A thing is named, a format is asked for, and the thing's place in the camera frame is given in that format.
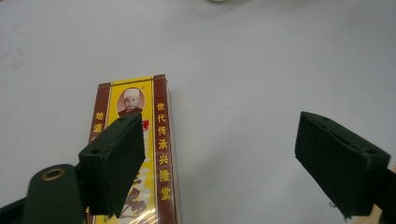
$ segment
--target screw hole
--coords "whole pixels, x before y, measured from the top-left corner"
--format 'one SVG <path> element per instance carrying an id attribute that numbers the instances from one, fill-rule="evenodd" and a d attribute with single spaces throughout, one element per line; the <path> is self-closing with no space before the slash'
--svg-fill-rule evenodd
<path id="1" fill-rule="evenodd" d="M 376 154 L 376 151 L 373 149 L 368 149 L 368 150 L 366 150 L 366 152 L 369 154 Z"/>
<path id="2" fill-rule="evenodd" d="M 91 150 L 91 154 L 96 155 L 100 152 L 99 148 L 94 148 L 93 150 Z"/>
<path id="3" fill-rule="evenodd" d="M 47 171 L 41 176 L 42 180 L 50 181 L 61 177 L 64 174 L 64 168 L 54 168 L 52 170 Z"/>

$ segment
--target black plastic block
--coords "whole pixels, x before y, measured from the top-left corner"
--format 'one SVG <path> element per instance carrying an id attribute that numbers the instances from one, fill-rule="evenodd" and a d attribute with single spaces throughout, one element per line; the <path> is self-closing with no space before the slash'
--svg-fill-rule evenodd
<path id="1" fill-rule="evenodd" d="M 345 217 L 370 215 L 387 152 L 331 119 L 302 112 L 295 154 Z"/>
<path id="2" fill-rule="evenodd" d="M 144 159 L 140 113 L 115 120 L 79 153 L 91 214 L 120 216 Z"/>

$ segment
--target cardboard box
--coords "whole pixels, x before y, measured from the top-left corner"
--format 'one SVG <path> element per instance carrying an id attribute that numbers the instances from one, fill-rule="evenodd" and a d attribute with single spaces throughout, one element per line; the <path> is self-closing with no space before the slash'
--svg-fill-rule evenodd
<path id="1" fill-rule="evenodd" d="M 88 209 L 88 222 L 181 223 L 170 95 L 165 75 L 100 84 L 90 142 L 111 122 L 131 111 L 142 113 L 146 159 L 131 186 L 120 218 L 90 216 Z"/>

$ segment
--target black mounting bracket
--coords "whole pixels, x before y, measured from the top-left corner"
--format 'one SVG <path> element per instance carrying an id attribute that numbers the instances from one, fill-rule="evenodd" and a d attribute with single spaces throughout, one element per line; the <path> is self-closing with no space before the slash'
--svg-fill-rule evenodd
<path id="1" fill-rule="evenodd" d="M 79 164 L 46 168 L 30 181 L 26 198 L 0 209 L 17 223 L 86 223 L 92 215 L 120 216 L 145 157 L 141 114 L 115 120 L 79 154 Z"/>

